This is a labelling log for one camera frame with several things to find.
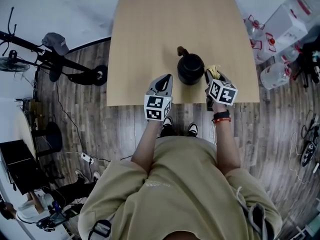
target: table top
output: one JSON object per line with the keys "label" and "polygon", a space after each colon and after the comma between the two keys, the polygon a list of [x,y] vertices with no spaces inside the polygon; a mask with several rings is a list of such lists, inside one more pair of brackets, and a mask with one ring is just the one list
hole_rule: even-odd
{"label": "table top", "polygon": [[205,103],[205,78],[180,82],[177,47],[216,65],[238,89],[235,102],[259,102],[256,66],[235,0],[119,0],[109,53],[107,105],[142,105],[149,84],[173,75],[173,103]]}
{"label": "table top", "polygon": [[31,129],[25,113],[19,109],[15,116],[13,134],[17,140],[23,140],[33,157],[36,159],[34,141],[31,135]]}

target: beige t-shirt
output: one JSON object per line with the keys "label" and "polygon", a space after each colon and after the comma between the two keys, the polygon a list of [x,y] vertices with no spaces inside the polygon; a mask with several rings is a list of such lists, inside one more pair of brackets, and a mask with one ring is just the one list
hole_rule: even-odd
{"label": "beige t-shirt", "polygon": [[168,136],[156,142],[149,175],[133,162],[112,161],[80,212],[82,239],[113,214],[112,240],[163,240],[176,231],[201,240],[260,239],[236,199],[240,186],[248,207],[264,207],[276,236],[282,219],[261,183],[245,169],[224,176],[215,156],[204,139]]}

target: person's arm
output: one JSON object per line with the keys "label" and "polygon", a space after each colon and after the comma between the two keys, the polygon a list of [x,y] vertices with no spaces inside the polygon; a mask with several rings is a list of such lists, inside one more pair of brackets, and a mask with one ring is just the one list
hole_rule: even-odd
{"label": "person's arm", "polygon": [[27,198],[27,201],[31,201],[31,200],[33,200],[33,198],[32,198],[32,196],[31,196],[30,192],[28,192],[28,193],[26,194],[26,198]]}
{"label": "person's arm", "polygon": [[140,139],[131,162],[141,166],[148,174],[154,158],[155,144],[161,121],[150,120]]}
{"label": "person's arm", "polygon": [[[225,105],[215,102],[212,106],[214,113],[225,112]],[[220,121],[216,125],[216,160],[217,168],[226,175],[240,168],[240,154],[231,131],[229,121]]]}
{"label": "person's arm", "polygon": [[42,204],[41,204],[38,196],[37,196],[33,191],[30,192],[30,195],[31,195],[31,197],[32,197],[32,199],[33,199],[34,207],[35,207],[36,211],[37,211],[39,214],[43,213],[43,212],[45,211],[45,209],[44,209],[44,207],[42,206]]}

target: red bracelet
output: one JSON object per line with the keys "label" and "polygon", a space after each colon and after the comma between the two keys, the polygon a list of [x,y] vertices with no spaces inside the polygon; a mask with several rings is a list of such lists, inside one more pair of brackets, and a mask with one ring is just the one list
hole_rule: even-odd
{"label": "red bracelet", "polygon": [[221,121],[229,121],[231,122],[231,118],[230,117],[221,117],[221,118],[218,118],[218,119],[214,119],[214,123],[217,124]]}

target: black kettle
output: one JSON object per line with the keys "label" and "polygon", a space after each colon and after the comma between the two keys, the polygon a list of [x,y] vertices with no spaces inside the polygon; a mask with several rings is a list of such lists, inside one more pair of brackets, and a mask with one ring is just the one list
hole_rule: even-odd
{"label": "black kettle", "polygon": [[205,73],[205,64],[202,59],[193,53],[189,53],[185,48],[177,48],[178,56],[183,56],[178,62],[178,77],[185,85],[195,85]]}

